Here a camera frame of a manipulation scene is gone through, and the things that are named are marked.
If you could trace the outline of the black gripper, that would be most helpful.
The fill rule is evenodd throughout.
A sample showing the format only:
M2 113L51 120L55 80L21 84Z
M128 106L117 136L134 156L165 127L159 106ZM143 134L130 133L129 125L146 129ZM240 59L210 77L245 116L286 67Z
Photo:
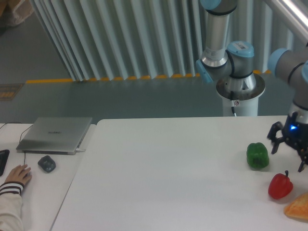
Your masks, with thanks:
M271 140L271 154L277 153L282 142L297 150L301 159L298 172L302 172L308 164L308 124L300 122L299 118L298 112L293 112L287 116L284 127L280 121L272 124L267 138ZM282 131L283 137L276 137L278 131Z

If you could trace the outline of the white sleeved forearm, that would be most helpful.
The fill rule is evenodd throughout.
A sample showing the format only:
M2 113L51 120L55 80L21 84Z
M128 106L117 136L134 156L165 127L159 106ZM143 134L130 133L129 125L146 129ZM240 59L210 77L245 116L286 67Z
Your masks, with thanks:
M24 184L9 181L0 186L0 230L23 231L21 219L22 197Z

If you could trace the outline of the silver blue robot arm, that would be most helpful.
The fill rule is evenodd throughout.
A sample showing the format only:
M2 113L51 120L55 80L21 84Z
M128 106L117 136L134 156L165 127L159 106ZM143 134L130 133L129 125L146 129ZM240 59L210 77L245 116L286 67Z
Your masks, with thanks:
M227 42L234 0L203 0L208 13L205 50L196 69L205 82L216 81L225 116L256 116L265 81L253 73L254 48L246 41ZM308 51L280 48L268 60L268 69L295 90L285 123L276 122L269 130L272 153L285 143L297 151L303 170L308 164Z

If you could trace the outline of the person's hand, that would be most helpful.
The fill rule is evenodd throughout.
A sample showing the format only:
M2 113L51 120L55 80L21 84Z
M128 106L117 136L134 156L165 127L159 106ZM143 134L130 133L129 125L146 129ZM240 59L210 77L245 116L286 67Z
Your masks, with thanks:
M8 183L8 182L17 182L19 184L22 184L22 179L24 177L24 175L26 173L29 173L31 170L30 167L28 167L27 164L25 165L18 165L16 166L15 168L13 168L9 175L7 176L7 178L5 179L5 183Z

